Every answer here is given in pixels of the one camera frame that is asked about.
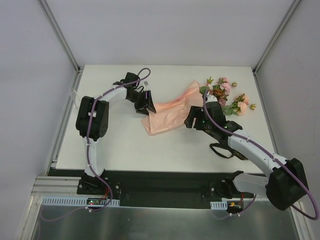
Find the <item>clear glass vase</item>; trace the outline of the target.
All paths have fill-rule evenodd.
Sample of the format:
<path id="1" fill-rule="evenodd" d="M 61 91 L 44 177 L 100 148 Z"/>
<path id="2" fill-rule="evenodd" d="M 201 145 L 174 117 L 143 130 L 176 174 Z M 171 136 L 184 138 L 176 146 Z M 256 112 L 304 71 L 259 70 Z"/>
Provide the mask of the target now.
<path id="1" fill-rule="evenodd" d="M 71 98 L 72 104 L 74 105 L 75 109 L 78 111 L 81 105 L 81 98 L 78 95 L 78 92 L 75 88 L 71 88 L 67 91 L 68 95 Z"/>

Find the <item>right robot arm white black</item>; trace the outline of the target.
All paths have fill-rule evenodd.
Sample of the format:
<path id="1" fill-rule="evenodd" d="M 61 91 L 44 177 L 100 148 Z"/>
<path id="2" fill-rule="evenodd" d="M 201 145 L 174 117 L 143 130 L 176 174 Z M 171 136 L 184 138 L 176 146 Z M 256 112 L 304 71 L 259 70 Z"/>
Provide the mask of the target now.
<path id="1" fill-rule="evenodd" d="M 241 193 L 260 195 L 284 211 L 309 193 L 304 167 L 298 159 L 288 160 L 260 146 L 242 126 L 226 120 L 217 102 L 191 106 L 184 124 L 214 138 L 217 142 L 209 146 L 214 152 L 218 148 L 229 151 L 231 157 L 249 160 L 263 173 L 260 176 L 237 170 L 215 187 L 217 195 L 227 199 Z"/>

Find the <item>aluminium corner post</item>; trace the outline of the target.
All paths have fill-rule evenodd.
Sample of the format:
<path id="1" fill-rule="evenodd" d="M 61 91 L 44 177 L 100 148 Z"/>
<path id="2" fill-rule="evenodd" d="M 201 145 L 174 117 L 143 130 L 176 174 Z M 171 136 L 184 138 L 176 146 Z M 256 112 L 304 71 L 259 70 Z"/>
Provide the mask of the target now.
<path id="1" fill-rule="evenodd" d="M 78 61 L 76 60 L 70 45 L 68 44 L 59 23 L 51 10 L 51 7 L 47 0 L 38 0 L 37 1 L 39 6 L 41 7 L 45 17 L 47 18 L 49 25 L 51 26 L 60 46 L 62 47 L 68 61 L 70 62 L 72 68 L 75 70 L 76 73 L 79 73 L 81 70 L 81 66 L 79 65 Z"/>
<path id="2" fill-rule="evenodd" d="M 276 45 L 277 41 L 282 36 L 284 30 L 286 29 L 287 25 L 291 21 L 292 17 L 296 13 L 297 9 L 301 5 L 302 0 L 293 0 L 290 4 L 288 10 L 285 12 L 283 18 L 281 19 L 279 25 L 277 26 L 275 32 L 273 33 L 272 37 L 270 38 L 268 44 L 266 45 L 262 55 L 260 56 L 259 60 L 257 61 L 255 67 L 252 69 L 252 73 L 256 76 L 263 66 L 264 62 L 266 61 L 267 57 L 271 53 L 272 49 Z"/>

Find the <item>pink wrapping paper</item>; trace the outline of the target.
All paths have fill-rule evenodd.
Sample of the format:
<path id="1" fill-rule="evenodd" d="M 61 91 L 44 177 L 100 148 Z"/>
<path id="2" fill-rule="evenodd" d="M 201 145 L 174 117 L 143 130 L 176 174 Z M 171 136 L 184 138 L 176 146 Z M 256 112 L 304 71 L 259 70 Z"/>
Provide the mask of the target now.
<path id="1" fill-rule="evenodd" d="M 156 113 L 150 112 L 141 120 L 150 136 L 175 130 L 184 124 L 192 106 L 203 107 L 200 84 L 193 81 L 184 92 L 169 102 L 155 103 Z"/>

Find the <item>right aluminium corner post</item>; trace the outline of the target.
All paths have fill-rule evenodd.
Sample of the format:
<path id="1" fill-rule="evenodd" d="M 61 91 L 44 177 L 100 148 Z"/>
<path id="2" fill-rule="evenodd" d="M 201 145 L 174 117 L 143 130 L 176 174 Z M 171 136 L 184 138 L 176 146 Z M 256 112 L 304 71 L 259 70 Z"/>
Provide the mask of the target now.
<path id="1" fill-rule="evenodd" d="M 257 61 L 255 67 L 252 69 L 252 73 L 256 76 L 263 66 L 264 62 L 266 61 L 267 57 L 271 53 L 272 49 L 276 45 L 277 41 L 282 36 L 284 30 L 286 29 L 287 25 L 291 21 L 292 17 L 296 13 L 297 9 L 301 5 L 302 0 L 293 0 L 290 4 L 288 10 L 285 12 L 283 18 L 281 19 L 279 25 L 277 26 L 275 32 L 273 33 L 272 37 L 270 38 L 268 44 L 266 45 L 262 55 L 260 56 L 259 60 Z"/>

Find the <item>black ribbon gold lettering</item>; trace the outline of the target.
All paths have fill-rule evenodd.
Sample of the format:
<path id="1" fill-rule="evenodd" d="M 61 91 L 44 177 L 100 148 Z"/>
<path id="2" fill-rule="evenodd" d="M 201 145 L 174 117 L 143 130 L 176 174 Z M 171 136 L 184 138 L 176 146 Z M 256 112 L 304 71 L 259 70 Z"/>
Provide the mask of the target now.
<path id="1" fill-rule="evenodd" d="M 247 157 L 245 157 L 242 153 L 239 151 L 231 148 L 228 145 L 228 137 L 231 136 L 231 134 L 228 133 L 228 130 L 209 130 L 205 129 L 203 130 L 207 135 L 210 137 L 214 138 L 217 142 L 216 143 L 210 143 L 209 148 L 219 157 L 224 158 L 224 159 L 231 159 L 233 157 L 237 157 L 238 159 L 242 161 L 248 160 Z M 225 150 L 230 153 L 230 156 L 224 155 L 221 152 L 218 151 L 220 150 Z"/>

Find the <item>artificial flower bouquet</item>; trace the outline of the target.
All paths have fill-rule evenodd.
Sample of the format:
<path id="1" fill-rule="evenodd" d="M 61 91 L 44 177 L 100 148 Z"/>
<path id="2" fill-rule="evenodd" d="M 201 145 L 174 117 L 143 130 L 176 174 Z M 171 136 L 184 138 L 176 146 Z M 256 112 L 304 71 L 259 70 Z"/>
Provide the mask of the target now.
<path id="1" fill-rule="evenodd" d="M 249 96 L 245 93 L 240 93 L 232 97 L 231 91 L 237 86 L 238 83 L 236 81 L 230 82 L 226 77 L 220 77 L 214 80 L 210 76 L 206 80 L 205 85 L 199 88 L 199 92 L 203 95 L 205 91 L 207 91 L 209 95 L 216 97 L 225 116 L 243 116 L 247 110 L 254 111 L 257 108 L 257 104 L 251 103 Z"/>

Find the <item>left aluminium corner post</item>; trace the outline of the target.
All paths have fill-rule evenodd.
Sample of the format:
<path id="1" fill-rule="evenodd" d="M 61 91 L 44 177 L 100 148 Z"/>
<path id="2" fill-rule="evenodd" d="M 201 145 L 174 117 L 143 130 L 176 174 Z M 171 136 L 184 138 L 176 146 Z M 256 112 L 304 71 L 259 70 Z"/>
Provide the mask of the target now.
<path id="1" fill-rule="evenodd" d="M 81 66 L 79 65 L 78 61 L 76 60 L 70 45 L 68 44 L 59 23 L 51 10 L 51 7 L 47 0 L 38 0 L 37 1 L 39 6 L 41 7 L 45 17 L 47 18 L 49 25 L 51 26 L 60 46 L 62 47 L 68 61 L 70 62 L 72 68 L 75 70 L 76 73 L 79 73 L 81 70 Z"/>

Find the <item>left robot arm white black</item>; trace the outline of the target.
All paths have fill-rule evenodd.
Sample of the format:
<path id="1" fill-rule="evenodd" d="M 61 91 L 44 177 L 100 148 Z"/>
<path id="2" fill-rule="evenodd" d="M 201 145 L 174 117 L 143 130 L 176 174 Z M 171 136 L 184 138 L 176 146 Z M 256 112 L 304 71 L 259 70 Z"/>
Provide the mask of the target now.
<path id="1" fill-rule="evenodd" d="M 106 92 L 97 97 L 84 96 L 81 99 L 75 128 L 85 146 L 84 173 L 92 178 L 88 188 L 96 195 L 102 194 L 106 188 L 106 183 L 102 180 L 105 168 L 102 165 L 103 158 L 98 156 L 98 145 L 107 133 L 110 109 L 127 100 L 133 103 L 138 114 L 148 116 L 149 113 L 156 113 L 151 91 L 141 85 L 150 74 L 151 70 L 147 67 L 137 74 L 127 72 L 125 78 L 114 82 Z"/>

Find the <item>aluminium front rail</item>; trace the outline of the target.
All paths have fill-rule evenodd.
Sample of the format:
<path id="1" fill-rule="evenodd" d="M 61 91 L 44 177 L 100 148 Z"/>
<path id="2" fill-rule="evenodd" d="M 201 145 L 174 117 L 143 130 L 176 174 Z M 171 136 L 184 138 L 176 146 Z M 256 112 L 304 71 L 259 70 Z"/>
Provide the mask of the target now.
<path id="1" fill-rule="evenodd" d="M 108 171 L 105 181 L 116 199 L 133 193 L 197 193 L 214 197 L 216 186 L 226 177 L 225 173 Z M 107 186 L 96 178 L 83 180 L 76 176 L 38 176 L 32 193 L 101 197 L 106 190 Z"/>

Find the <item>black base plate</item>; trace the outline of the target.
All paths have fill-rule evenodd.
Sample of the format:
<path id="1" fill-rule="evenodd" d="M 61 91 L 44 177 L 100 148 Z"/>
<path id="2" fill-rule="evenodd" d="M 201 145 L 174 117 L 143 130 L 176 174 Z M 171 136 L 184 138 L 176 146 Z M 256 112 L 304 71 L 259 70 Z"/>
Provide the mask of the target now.
<path id="1" fill-rule="evenodd" d="M 122 207 L 208 209 L 211 202 L 252 197 L 249 188 L 238 190 L 233 180 L 242 172 L 156 172 L 106 170 L 101 178 L 82 170 L 50 170 L 51 177 L 79 177 L 78 195 L 104 195 L 108 188 Z"/>

